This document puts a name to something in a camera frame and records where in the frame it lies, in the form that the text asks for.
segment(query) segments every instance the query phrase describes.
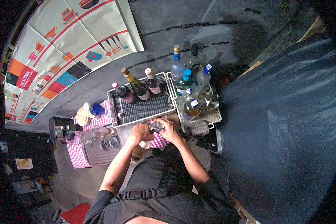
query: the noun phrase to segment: white wire basket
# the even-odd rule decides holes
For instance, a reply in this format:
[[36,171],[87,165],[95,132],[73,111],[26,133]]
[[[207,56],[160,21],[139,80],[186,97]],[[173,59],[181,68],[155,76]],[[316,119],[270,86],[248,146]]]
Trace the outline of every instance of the white wire basket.
[[[210,83],[208,83],[209,85],[209,88],[210,88],[210,94],[213,94],[213,90],[212,90],[212,87],[210,85]],[[205,121],[208,126],[209,126],[209,129],[213,129],[215,126],[214,126],[214,123],[217,123],[217,122],[220,122],[221,121],[221,114],[220,114],[220,110],[219,108],[216,108],[214,110],[211,110],[209,113],[206,113],[202,116],[198,116],[196,119],[194,120],[191,120],[191,121],[188,121],[186,119],[184,119],[184,110],[183,110],[183,102],[179,99],[175,99],[174,100],[175,102],[175,105],[177,106],[177,114],[178,114],[178,118],[179,118],[179,121],[181,122],[181,127],[182,127],[182,130],[183,132],[185,133],[186,132],[186,128],[192,128],[192,124],[195,124],[195,123],[198,123],[198,122],[202,122],[202,121]]]
[[158,77],[164,77],[164,79],[166,81],[166,84],[167,84],[166,89],[168,90],[168,96],[170,97],[170,101],[172,102],[173,108],[170,109],[170,110],[164,111],[162,113],[158,113],[158,114],[147,116],[147,117],[144,117],[144,118],[141,118],[141,119],[137,119],[137,120],[132,121],[132,122],[128,122],[128,123],[124,123],[124,124],[118,124],[118,118],[117,118],[117,111],[116,111],[116,108],[115,108],[115,102],[114,102],[114,100],[112,98],[115,89],[112,89],[112,90],[109,90],[107,92],[107,97],[108,97],[108,101],[109,101],[109,104],[108,104],[109,108],[108,108],[108,110],[106,110],[106,116],[109,116],[109,114],[111,115],[111,118],[112,118],[112,127],[113,128],[124,128],[124,127],[130,126],[132,124],[138,124],[138,123],[143,122],[143,121],[148,120],[148,119],[153,119],[153,118],[156,118],[156,117],[159,117],[159,116],[164,116],[164,115],[167,115],[167,114],[172,114],[172,113],[174,113],[177,110],[177,105],[175,103],[175,100],[177,99],[177,94],[175,92],[174,84],[173,84],[172,79],[169,78],[167,76],[167,74],[164,73],[164,72],[158,73],[158,74],[156,74],[156,76],[158,76]]

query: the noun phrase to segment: hand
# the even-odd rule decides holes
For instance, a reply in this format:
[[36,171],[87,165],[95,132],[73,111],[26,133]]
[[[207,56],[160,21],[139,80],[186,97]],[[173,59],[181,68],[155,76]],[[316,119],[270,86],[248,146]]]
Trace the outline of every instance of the hand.
[[165,118],[157,118],[154,120],[155,122],[160,122],[165,127],[166,131],[160,131],[159,134],[164,137],[167,141],[172,142],[174,145],[179,141],[183,140],[182,137],[178,135],[173,127],[173,122],[165,119]]
[[152,141],[154,139],[154,135],[150,133],[148,125],[146,124],[137,124],[134,126],[130,137],[132,137],[134,141],[137,141],[137,144],[141,141]]

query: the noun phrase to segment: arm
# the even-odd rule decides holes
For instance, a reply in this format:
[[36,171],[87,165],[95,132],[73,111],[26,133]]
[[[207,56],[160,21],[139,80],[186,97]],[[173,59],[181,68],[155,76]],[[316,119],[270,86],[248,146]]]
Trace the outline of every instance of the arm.
[[188,148],[186,141],[174,130],[173,122],[164,118],[158,118],[155,121],[161,122],[164,125],[166,131],[161,131],[159,134],[178,148],[183,158],[184,165],[193,179],[194,186],[199,191],[200,187],[210,180],[208,173],[205,171],[198,159],[193,155],[192,151]]
[[133,127],[132,133],[128,137],[126,144],[121,148],[110,166],[107,168],[99,190],[108,190],[115,195],[118,194],[118,191],[120,190],[127,174],[134,148],[141,141],[151,141],[153,139],[154,136],[149,132],[148,125],[138,124]]

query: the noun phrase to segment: red gingham tablecloth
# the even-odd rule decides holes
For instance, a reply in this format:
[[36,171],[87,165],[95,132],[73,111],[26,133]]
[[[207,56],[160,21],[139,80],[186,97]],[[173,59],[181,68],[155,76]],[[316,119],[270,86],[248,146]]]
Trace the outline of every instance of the red gingham tablecloth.
[[[108,101],[103,102],[101,104],[104,108],[108,108]],[[95,118],[92,118],[90,123],[82,129],[89,130],[92,128],[96,128],[102,125],[110,124],[112,123],[111,117],[106,117],[106,115],[101,115],[101,116],[96,116]],[[154,139],[151,141],[152,147],[151,148],[160,148],[163,146],[168,145],[168,142],[160,135],[157,133],[154,133]],[[83,148],[81,145],[75,145],[73,143],[73,140],[67,141],[67,149],[68,149],[68,154],[70,155],[70,159],[72,162],[73,168],[85,168],[85,167],[91,167],[88,163],[87,160],[85,159],[85,156],[83,154]]]

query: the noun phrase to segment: dark tarp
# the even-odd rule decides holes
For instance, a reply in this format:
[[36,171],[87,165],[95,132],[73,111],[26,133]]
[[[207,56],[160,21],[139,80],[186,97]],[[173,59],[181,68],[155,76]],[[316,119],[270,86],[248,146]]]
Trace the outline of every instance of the dark tarp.
[[334,49],[332,39],[308,38],[221,92],[232,192],[261,223],[309,221],[333,181]]

